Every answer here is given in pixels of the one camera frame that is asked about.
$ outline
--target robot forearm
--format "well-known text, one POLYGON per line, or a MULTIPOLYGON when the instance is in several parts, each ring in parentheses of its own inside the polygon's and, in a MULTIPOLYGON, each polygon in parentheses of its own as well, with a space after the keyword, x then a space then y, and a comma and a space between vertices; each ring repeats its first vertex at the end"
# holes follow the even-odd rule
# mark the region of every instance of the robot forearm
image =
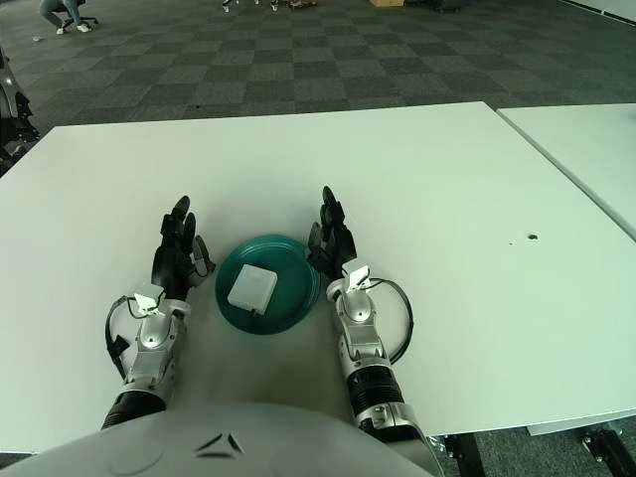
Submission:
POLYGON ((165 410, 186 337, 184 320, 190 312, 185 301, 166 299, 143 318, 135 338, 137 356, 102 428, 165 410))
POLYGON ((342 269, 344 278, 329 285, 327 295, 336 303, 340 361, 355 422, 382 442, 423 439, 376 330, 376 308, 366 291, 369 267, 354 259, 342 269))

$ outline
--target floor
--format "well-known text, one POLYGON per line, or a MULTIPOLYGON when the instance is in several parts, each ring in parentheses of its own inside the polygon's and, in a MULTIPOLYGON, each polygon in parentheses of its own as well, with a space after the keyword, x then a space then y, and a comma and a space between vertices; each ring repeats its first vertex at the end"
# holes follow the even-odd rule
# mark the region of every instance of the floor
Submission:
MULTIPOLYGON (((36 3, 0 0, 0 44, 56 125, 345 110, 484 100, 491 107, 636 102, 636 29, 557 0, 473 0, 460 13, 318 0, 272 12, 241 0, 87 0, 89 34, 36 3), (34 42, 34 37, 42 37, 34 42)), ((624 441, 636 455, 636 419, 624 441)), ((476 434, 489 477, 608 477, 575 432, 476 434)), ((440 456, 448 477, 455 462, 440 456)), ((0 467, 12 461, 0 455, 0 467)))

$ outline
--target black cable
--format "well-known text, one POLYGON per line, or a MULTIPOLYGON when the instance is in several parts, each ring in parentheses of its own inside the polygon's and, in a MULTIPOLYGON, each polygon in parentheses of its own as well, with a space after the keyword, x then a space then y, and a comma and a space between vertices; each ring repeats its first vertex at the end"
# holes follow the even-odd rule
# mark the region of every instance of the black cable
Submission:
POLYGON ((126 295, 123 295, 123 296, 117 298, 112 303, 112 305, 110 306, 110 311, 108 311, 108 316, 106 317, 106 326, 105 326, 105 330, 104 330, 104 334, 105 334, 105 338, 106 338, 106 350, 108 351, 108 355, 110 356, 110 359, 112 360, 112 364, 115 365, 115 367, 119 371, 119 375, 121 376, 121 378, 123 380, 126 379, 126 375, 123 372, 123 365, 121 364, 121 360, 119 359, 119 354, 120 353, 117 354, 118 350, 115 348, 115 342, 112 341, 112 335, 110 334, 110 317, 112 316, 114 311, 121 304, 123 304, 124 301, 128 301, 128 297, 126 295))
POLYGON ((398 362, 398 360, 402 356, 404 356, 404 353, 406 353, 406 350, 408 349, 408 345, 410 344, 410 339, 413 336, 413 326, 414 326, 413 309, 410 306, 410 301, 408 301, 408 297, 406 296, 406 293, 404 293, 404 290, 402 290, 397 283, 395 283, 392 280, 386 280, 384 278, 370 278, 370 280, 373 281, 374 284, 367 286, 366 288, 364 288, 365 290, 369 290, 371 288, 374 288, 375 286, 386 283, 388 286, 390 286, 393 290, 397 292, 399 297, 404 302, 404 306, 406 307, 406 312, 408 313, 408 330, 406 331, 406 337, 404 338, 404 341, 402 341, 401 345, 399 345, 399 347, 396 349, 396 351, 389 357, 389 361, 391 362, 392 365, 394 365, 395 363, 398 362))

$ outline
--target small white box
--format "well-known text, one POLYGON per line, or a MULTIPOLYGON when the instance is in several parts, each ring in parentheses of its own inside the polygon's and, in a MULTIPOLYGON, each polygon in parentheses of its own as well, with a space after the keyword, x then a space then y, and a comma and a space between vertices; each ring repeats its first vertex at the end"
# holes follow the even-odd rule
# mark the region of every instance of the small white box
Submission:
POLYGON ((228 295, 230 304, 263 315, 276 286, 275 272, 252 265, 243 265, 237 281, 228 295))

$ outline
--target green plate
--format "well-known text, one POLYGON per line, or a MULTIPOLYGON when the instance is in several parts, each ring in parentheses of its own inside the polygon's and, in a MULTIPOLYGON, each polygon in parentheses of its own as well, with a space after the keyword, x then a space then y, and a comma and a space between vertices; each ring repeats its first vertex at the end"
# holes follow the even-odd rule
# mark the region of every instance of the green plate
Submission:
POLYGON ((217 302, 226 319, 240 330, 255 335, 285 331, 314 306, 321 290, 321 275, 305 259, 305 246, 285 236, 254 238, 235 249, 217 276, 217 302), (275 271, 278 275, 269 305, 262 316, 231 305, 230 290, 244 264, 275 271))

